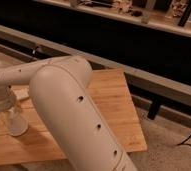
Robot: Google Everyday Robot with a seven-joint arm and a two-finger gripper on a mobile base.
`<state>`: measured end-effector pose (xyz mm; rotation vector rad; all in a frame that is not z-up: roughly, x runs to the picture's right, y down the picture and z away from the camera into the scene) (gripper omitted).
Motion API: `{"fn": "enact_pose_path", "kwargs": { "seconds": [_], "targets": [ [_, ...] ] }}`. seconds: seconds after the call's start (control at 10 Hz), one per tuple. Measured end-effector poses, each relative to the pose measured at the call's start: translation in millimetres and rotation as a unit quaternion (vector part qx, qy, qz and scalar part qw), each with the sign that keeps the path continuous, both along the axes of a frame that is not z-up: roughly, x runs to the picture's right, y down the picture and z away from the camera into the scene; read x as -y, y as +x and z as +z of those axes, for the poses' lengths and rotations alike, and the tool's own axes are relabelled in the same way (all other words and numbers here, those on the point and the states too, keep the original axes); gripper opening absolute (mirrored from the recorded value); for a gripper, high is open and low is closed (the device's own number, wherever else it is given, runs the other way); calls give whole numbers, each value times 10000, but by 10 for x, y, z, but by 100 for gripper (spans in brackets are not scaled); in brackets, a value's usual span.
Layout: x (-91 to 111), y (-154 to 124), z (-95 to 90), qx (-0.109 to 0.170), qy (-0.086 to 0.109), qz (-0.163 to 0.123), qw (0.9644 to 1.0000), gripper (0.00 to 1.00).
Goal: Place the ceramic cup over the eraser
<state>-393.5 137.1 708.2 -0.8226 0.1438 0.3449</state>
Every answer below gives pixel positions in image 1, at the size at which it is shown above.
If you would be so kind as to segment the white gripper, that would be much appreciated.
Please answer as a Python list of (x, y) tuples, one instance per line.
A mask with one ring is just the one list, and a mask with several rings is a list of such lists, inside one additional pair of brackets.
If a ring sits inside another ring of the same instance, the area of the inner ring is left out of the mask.
[(0, 112), (11, 109), (15, 103), (15, 93), (8, 86), (0, 86)]

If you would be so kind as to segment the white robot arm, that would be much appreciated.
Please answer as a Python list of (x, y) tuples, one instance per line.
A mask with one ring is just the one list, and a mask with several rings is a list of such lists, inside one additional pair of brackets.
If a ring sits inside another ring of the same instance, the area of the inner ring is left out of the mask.
[(87, 92), (91, 75), (80, 56), (0, 68), (0, 111), (16, 103), (12, 85), (27, 85), (35, 110), (76, 171), (137, 171)]

